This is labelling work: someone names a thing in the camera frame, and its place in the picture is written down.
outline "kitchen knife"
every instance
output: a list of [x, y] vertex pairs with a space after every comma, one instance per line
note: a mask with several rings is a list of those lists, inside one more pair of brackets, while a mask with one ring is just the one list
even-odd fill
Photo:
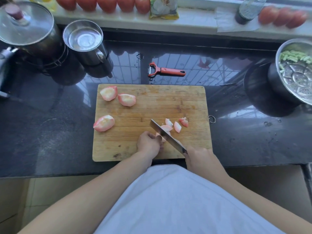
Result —
[[178, 150], [181, 154], [188, 153], [183, 145], [179, 144], [172, 136], [170, 136], [166, 131], [164, 131], [153, 119], [151, 119], [150, 126], [166, 141], [169, 142], [176, 150]]

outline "wooden cutting board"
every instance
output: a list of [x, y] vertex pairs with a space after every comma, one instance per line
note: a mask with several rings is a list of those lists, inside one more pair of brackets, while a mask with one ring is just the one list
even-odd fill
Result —
[[[132, 107], [121, 105], [117, 97], [112, 101], [104, 101], [99, 92], [107, 86], [111, 84], [101, 84], [98, 87], [95, 121], [102, 116], [111, 115], [115, 119], [115, 125], [105, 132], [94, 131], [94, 161], [120, 161], [130, 157], [136, 152], [136, 142], [141, 133], [148, 130], [155, 134], [149, 126], [151, 119], [159, 125], [165, 125], [166, 118], [174, 123], [179, 118], [187, 117], [189, 126], [182, 126], [180, 133], [173, 129], [171, 135], [184, 146], [212, 148], [203, 86], [116, 85], [119, 94], [136, 96], [136, 104]], [[183, 157], [165, 142], [163, 152], [156, 159]]]

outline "black countertop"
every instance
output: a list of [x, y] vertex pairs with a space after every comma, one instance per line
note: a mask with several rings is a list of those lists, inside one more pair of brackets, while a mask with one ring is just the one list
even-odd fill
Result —
[[[2, 87], [11, 97], [0, 100], [0, 177], [99, 174], [114, 166], [92, 161], [96, 93], [102, 83], [204, 86], [209, 115], [216, 118], [210, 125], [213, 151], [226, 167], [312, 162], [311, 107], [287, 102], [267, 82], [267, 63], [279, 43], [249, 41], [241, 48], [250, 49], [238, 49], [242, 41], [211, 39], [218, 44], [198, 47], [184, 43], [210, 40], [180, 36], [174, 45], [160, 43], [155, 35], [138, 38], [154, 43], [140, 42], [138, 33], [127, 36], [134, 42], [115, 41], [125, 39], [123, 34], [119, 39], [110, 32], [106, 36], [114, 63], [109, 76], [100, 68], [84, 68], [71, 53], [61, 67], [49, 71], [52, 76], [18, 55], [12, 59]], [[149, 79], [152, 61], [187, 74]], [[231, 82], [237, 86], [219, 86]], [[155, 161], [162, 162], [184, 164], [182, 159]]]

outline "apple slice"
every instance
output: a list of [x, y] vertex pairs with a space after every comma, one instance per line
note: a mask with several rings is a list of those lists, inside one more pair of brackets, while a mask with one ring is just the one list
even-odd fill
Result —
[[134, 95], [131, 94], [119, 94], [118, 100], [123, 106], [133, 106], [136, 103], [136, 98]]
[[180, 126], [180, 124], [178, 122], [174, 122], [174, 129], [177, 133], [180, 133], [182, 126]]
[[185, 121], [186, 120], [186, 117], [182, 117], [179, 119], [179, 122], [182, 122], [182, 121]]
[[188, 127], [188, 121], [187, 120], [181, 121], [181, 124], [184, 125], [185, 127]]
[[166, 140], [165, 140], [165, 138], [164, 137], [162, 137], [162, 140], [161, 140], [163, 143], [165, 143], [166, 142]]
[[111, 101], [114, 98], [116, 98], [116, 96], [118, 94], [117, 86], [108, 86], [108, 87], [102, 89], [99, 93], [102, 95], [104, 100]]
[[96, 131], [103, 132], [113, 127], [115, 124], [115, 120], [112, 116], [106, 115], [103, 117], [100, 117], [94, 124], [93, 128]]
[[172, 130], [172, 127], [171, 126], [167, 126], [167, 125], [162, 125], [161, 128], [166, 131], [166, 132], [169, 132]]
[[165, 123], [166, 123], [167, 126], [170, 126], [170, 127], [173, 126], [172, 122], [168, 118], [166, 118]]

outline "metal bowl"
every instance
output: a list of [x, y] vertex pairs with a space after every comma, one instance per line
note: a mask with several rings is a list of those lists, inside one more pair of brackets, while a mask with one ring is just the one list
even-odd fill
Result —
[[273, 90], [287, 100], [312, 105], [312, 64], [289, 61], [286, 65], [287, 70], [283, 74], [279, 71], [281, 53], [290, 50], [312, 56], [312, 42], [306, 39], [291, 39], [283, 43], [276, 53], [275, 63], [269, 68], [268, 79]]

